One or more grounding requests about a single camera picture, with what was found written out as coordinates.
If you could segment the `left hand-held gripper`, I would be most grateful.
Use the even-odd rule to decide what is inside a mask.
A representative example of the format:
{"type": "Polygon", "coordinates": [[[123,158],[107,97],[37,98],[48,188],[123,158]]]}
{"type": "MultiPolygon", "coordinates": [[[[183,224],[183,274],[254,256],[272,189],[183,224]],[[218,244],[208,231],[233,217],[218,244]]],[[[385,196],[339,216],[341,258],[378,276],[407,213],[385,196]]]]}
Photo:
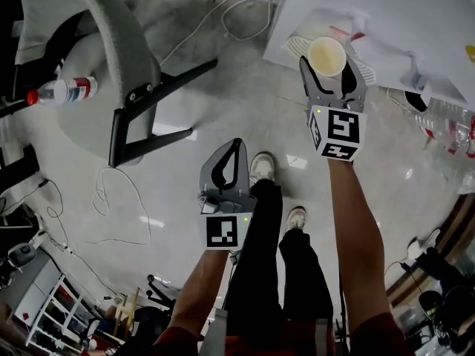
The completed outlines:
{"type": "Polygon", "coordinates": [[[249,169],[246,146],[241,138],[234,138],[219,147],[200,171],[198,196],[200,214],[198,228],[205,250],[237,251],[242,248],[255,211],[257,199],[252,196],[224,197],[206,195],[209,189],[249,193],[249,169]],[[234,160],[232,180],[224,176],[230,159],[234,160]]]}

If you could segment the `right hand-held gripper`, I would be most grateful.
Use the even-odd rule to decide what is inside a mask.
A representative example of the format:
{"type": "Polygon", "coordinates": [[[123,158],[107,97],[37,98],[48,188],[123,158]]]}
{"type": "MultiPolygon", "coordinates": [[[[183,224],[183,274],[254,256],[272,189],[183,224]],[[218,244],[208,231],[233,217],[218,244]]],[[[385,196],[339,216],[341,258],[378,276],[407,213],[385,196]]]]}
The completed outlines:
{"type": "Polygon", "coordinates": [[[367,128],[363,112],[367,84],[356,62],[346,60],[342,98],[324,89],[305,56],[299,59],[299,69],[308,97],[307,127],[317,155],[352,162],[364,145],[367,128]]]}

